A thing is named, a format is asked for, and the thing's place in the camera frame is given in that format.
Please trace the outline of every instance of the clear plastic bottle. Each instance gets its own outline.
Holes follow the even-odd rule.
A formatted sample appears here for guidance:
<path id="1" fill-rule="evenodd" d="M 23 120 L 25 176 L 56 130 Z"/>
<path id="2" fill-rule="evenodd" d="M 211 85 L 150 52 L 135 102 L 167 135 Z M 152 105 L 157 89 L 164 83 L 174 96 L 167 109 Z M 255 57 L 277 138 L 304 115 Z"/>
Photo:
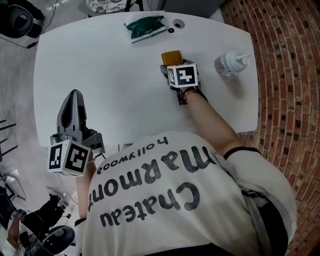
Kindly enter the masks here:
<path id="1" fill-rule="evenodd" d="M 229 80 L 249 66 L 249 56 L 250 54 L 241 54 L 231 50 L 216 58 L 214 66 L 222 77 Z"/>

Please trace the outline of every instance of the gray floor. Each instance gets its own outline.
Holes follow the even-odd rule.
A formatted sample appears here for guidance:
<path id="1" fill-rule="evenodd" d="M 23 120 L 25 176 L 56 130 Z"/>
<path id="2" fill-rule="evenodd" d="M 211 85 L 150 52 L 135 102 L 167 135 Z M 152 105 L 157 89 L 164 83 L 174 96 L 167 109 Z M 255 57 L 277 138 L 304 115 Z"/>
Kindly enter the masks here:
<path id="1" fill-rule="evenodd" d="M 46 16 L 43 26 L 47 26 L 53 15 L 56 0 L 29 1 L 42 10 Z M 57 0 L 54 17 L 45 32 L 85 19 L 86 15 L 78 10 L 80 1 Z M 157 6 L 155 1 L 149 0 L 151 8 Z M 149 11 L 147 0 L 143 0 L 143 2 L 144 9 Z M 131 11 L 138 10 L 139 7 L 136 4 L 131 8 Z M 211 19 L 223 22 L 220 10 L 214 13 Z M 27 46 L 37 41 L 27 36 L 21 39 L 8 39 L 21 46 Z M 8 141 L 1 144 L 1 150 L 4 152 L 18 145 L 17 149 L 3 157 L 3 161 L 0 163 L 0 173 L 3 175 L 7 171 L 15 169 L 29 199 L 25 202 L 16 198 L 13 203 L 17 208 L 29 211 L 37 210 L 49 199 L 46 193 L 47 187 L 53 188 L 61 194 L 64 193 L 58 177 L 47 172 L 46 148 L 41 147 L 37 139 L 33 104 L 33 75 L 36 52 L 36 46 L 31 49 L 24 49 L 0 38 L 0 121 L 7 120 L 6 123 L 1 123 L 0 127 L 5 126 L 5 124 L 17 124 L 15 127 L 0 131 L 0 141 L 8 138 Z M 112 154 L 113 150 L 118 151 L 117 147 L 109 147 L 109 154 Z M 72 198 L 77 200 L 75 179 L 61 177 L 61 180 Z M 65 200 L 70 202 L 70 197 L 65 195 Z"/>

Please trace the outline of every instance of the green bag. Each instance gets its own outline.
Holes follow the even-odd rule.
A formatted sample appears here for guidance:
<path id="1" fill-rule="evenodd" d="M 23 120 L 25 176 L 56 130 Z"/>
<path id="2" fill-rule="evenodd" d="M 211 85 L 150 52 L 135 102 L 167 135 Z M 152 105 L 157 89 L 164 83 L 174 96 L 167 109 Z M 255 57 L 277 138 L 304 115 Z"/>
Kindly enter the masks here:
<path id="1" fill-rule="evenodd" d="M 132 43 L 153 37 L 156 34 L 166 31 L 166 26 L 161 23 L 163 18 L 163 16 L 150 16 L 138 19 L 129 25 L 124 24 L 125 27 L 131 31 Z"/>

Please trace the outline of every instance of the brick floor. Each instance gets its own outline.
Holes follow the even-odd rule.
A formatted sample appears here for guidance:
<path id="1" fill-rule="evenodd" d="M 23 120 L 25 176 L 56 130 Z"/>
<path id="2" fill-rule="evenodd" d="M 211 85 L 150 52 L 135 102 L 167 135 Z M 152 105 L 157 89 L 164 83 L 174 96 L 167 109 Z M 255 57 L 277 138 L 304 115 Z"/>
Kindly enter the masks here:
<path id="1" fill-rule="evenodd" d="M 298 211 L 288 255 L 320 240 L 320 10 L 313 0 L 228 0 L 224 22 L 251 34 L 258 70 L 256 131 L 245 146 L 284 173 Z"/>

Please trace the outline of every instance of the white table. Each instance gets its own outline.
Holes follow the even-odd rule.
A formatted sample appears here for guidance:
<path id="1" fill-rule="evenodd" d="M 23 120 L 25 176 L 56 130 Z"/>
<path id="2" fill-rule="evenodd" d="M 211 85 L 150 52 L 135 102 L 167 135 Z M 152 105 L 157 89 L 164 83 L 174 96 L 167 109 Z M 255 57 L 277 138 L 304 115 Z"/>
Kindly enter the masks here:
<path id="1" fill-rule="evenodd" d="M 175 50 L 197 63 L 201 90 L 237 133 L 256 129 L 258 78 L 249 33 L 210 19 L 165 12 L 169 28 L 174 19 L 183 20 L 185 28 L 132 44 L 124 26 L 131 15 L 137 13 L 87 18 L 40 37 L 33 87 L 40 145 L 50 145 L 58 112 L 72 89 L 82 92 L 87 127 L 102 133 L 105 144 L 133 143 L 166 131 L 196 132 L 187 107 L 179 106 L 176 92 L 160 72 L 161 54 Z M 230 50 L 252 54 L 237 84 L 226 84 L 214 66 L 215 59 Z"/>

